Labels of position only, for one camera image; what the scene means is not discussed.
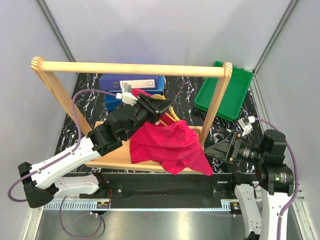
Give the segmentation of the yellow clothes hanger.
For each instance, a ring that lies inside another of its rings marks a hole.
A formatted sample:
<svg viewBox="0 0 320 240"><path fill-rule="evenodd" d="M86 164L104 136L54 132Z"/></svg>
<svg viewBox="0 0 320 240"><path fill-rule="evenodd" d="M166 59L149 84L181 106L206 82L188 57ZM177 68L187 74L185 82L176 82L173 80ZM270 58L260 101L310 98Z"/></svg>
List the yellow clothes hanger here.
<svg viewBox="0 0 320 240"><path fill-rule="evenodd" d="M166 100L166 98L160 94L154 94L151 97L157 100ZM162 124L163 126L166 127L178 121L180 121L179 117L175 113L173 107L170 106L168 110L165 112L165 114L160 118L160 120L158 121L158 124Z"/></svg>

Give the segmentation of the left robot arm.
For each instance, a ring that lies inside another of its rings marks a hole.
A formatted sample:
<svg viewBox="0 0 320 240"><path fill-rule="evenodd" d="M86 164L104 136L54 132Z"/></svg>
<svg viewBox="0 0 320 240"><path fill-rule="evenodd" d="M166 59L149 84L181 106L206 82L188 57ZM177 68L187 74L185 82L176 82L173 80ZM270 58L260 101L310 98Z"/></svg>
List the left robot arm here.
<svg viewBox="0 0 320 240"><path fill-rule="evenodd" d="M107 119L88 132L76 145L40 163L23 162L18 166L23 190L30 208L39 208L60 196L103 198L108 193L105 180L98 174L65 177L76 167L103 157L122 147L145 123L156 123L173 101L143 94L118 93L122 103Z"/></svg>

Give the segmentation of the red t shirt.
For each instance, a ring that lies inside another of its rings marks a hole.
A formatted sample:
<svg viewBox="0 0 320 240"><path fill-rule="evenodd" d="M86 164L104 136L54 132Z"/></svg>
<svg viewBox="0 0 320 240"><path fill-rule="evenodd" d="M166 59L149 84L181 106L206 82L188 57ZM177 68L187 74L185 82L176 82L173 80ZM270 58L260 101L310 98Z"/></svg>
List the red t shirt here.
<svg viewBox="0 0 320 240"><path fill-rule="evenodd" d="M198 135L185 120L170 123L168 126L146 122L130 138L129 152L131 163L154 161L174 175L185 168L207 176L214 173Z"/></svg>

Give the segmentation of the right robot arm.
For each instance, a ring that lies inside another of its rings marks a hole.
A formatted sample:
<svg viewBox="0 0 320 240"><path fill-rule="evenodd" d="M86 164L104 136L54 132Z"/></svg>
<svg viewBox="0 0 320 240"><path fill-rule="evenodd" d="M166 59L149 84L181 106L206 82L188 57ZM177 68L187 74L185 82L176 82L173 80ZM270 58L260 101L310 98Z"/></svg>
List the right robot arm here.
<svg viewBox="0 0 320 240"><path fill-rule="evenodd" d="M222 197L238 200L247 240L285 240L287 238L287 205L294 194L294 173L284 163L288 148L286 136L277 130L263 133L259 146L244 142L233 131L221 142L204 149L204 153L226 163L246 161L255 167L262 198L259 210L255 186L249 176L233 173L218 192Z"/></svg>

